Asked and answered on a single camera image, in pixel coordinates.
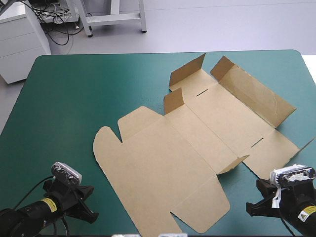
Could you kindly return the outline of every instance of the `cardboard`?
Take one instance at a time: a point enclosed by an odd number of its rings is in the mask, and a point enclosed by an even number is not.
[[[180,233],[171,212],[199,233],[230,209],[215,172],[162,115],[140,107],[102,127],[93,150],[142,237]]]
[[[223,57],[205,54],[173,71],[165,116],[140,107],[94,140],[97,162],[142,237],[180,233],[171,213],[199,233],[230,209],[216,177],[244,162],[268,179],[299,148],[275,128],[295,108]]]
[[[192,119],[182,108],[186,106],[217,136],[205,142],[212,144],[211,150],[219,160],[225,160],[228,149],[238,157],[237,162],[249,156],[243,162],[260,178],[269,179],[273,169],[282,168],[300,151],[275,130],[295,108],[225,56],[211,70],[213,78],[202,69],[204,57],[205,54],[171,73],[172,93],[167,96],[183,97],[183,105],[166,113],[177,113],[182,124],[192,126]],[[180,133],[186,132],[185,127],[177,126],[177,118],[170,119]],[[186,138],[193,139],[191,134]],[[213,164],[212,160],[208,163],[218,171],[218,161]]]

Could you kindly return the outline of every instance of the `cardboard tab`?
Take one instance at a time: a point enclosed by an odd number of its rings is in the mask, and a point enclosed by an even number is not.
[[[296,110],[226,57],[218,62],[211,73],[224,88],[273,127],[278,127]]]
[[[128,138],[162,117],[162,115],[145,106],[141,106],[126,116],[121,117],[118,120],[118,127],[122,141],[126,141]]]
[[[220,81],[223,76],[232,68],[234,63],[230,61],[227,57],[223,56],[215,67],[211,70],[211,74]]]
[[[182,97],[182,89],[179,88],[171,92],[170,94],[166,95],[163,99],[163,104],[164,104],[165,114],[168,114],[171,111],[184,105],[183,97]]]
[[[178,83],[179,81],[183,80],[184,78],[188,77],[189,75],[200,70],[202,68],[204,57],[205,57],[205,53],[202,54],[200,57],[187,63],[186,65],[182,66],[181,68],[173,71],[171,73],[171,76],[170,76],[169,86],[172,86],[172,85]]]

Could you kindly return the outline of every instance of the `white tape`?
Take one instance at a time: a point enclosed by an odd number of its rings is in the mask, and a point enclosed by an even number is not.
[[[272,208],[280,208],[281,192],[281,187],[277,188],[276,196],[272,199]]]

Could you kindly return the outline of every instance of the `white object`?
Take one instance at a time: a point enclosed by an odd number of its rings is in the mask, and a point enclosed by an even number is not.
[[[35,59],[50,54],[37,17],[22,3],[0,16],[0,77],[7,83],[26,79]]]
[[[76,6],[78,8],[78,13],[82,21],[85,33],[87,36],[92,35],[91,26],[105,26],[105,25],[116,25],[123,23],[141,22],[142,32],[146,32],[146,19],[145,19],[145,9],[144,1],[139,1],[139,13],[119,13],[119,1],[111,0],[111,14],[103,16],[88,16],[84,3],[82,0],[75,0]]]
[[[316,55],[303,55],[302,57],[316,84]]]

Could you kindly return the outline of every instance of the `black cable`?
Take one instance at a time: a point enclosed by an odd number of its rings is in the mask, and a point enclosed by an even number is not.
[[[296,235],[291,231],[291,229],[289,228],[289,226],[286,224],[286,222],[285,222],[285,220],[284,220],[284,218],[283,218],[283,216],[282,216],[282,213],[281,213],[281,211],[280,211],[280,208],[278,208],[277,210],[278,210],[278,213],[279,213],[279,215],[280,215],[280,219],[281,219],[282,223],[284,224],[284,226],[286,227],[286,229],[291,233],[291,235],[292,235],[293,237],[296,237]]]
[[[13,208],[13,210],[15,210],[15,209],[24,201],[24,199],[26,199],[27,196],[30,195],[30,193],[31,193],[38,185],[40,185],[42,182],[44,182],[44,181],[46,181],[46,180],[48,180],[48,179],[51,179],[51,178],[53,178],[53,177],[54,177],[54,176],[52,175],[52,176],[49,176],[49,177],[44,178],[43,180],[39,181],[39,182],[38,182],[31,190],[29,190],[29,192],[18,202],[18,204],[15,205],[15,207]]]
[[[64,216],[61,217],[60,219],[61,219],[61,222],[63,223],[63,225],[64,225],[64,227],[65,227],[66,237],[69,237],[69,236],[70,236],[70,232],[69,232],[69,226],[68,226],[68,224],[67,224],[67,222],[66,222],[66,219],[65,219]]]
[[[56,41],[53,39],[53,37],[49,34],[49,31],[47,31],[46,34],[47,34],[48,37],[49,37],[55,44],[57,44],[57,45],[64,46],[64,45],[68,44],[68,42],[69,42],[69,31],[68,31],[68,27],[67,27],[65,21],[62,19],[62,17],[61,17],[60,15],[58,15],[56,12],[52,12],[52,11],[46,11],[46,10],[35,9],[35,8],[29,6],[28,4],[26,4],[25,2],[23,2],[23,1],[21,1],[21,0],[20,0],[19,2],[23,3],[23,4],[24,4],[25,6],[27,6],[29,9],[31,9],[32,12],[35,14],[35,16],[39,19],[39,21],[40,21],[41,23],[46,23],[46,22],[44,21],[44,19],[42,18],[42,16],[41,16],[41,15],[45,15],[45,14],[43,14],[43,12],[52,13],[52,14],[55,14],[55,15],[56,15],[56,16],[53,18],[53,23],[54,23],[54,19],[56,19],[57,17],[59,17],[60,20],[62,21],[62,24],[65,26],[66,31],[67,31],[67,36],[68,36],[68,37],[67,37],[66,42],[65,42],[65,43],[58,43],[58,42],[56,42]]]
[[[76,35],[76,34],[79,34],[83,29],[84,29],[84,28],[82,27],[82,28],[81,28],[78,32],[76,32],[76,33],[66,33],[66,32],[59,31],[59,30],[57,30],[57,29],[54,29],[54,31],[57,31],[57,32],[59,32],[59,33],[63,33],[63,34],[65,34],[65,35],[74,36],[74,35]]]

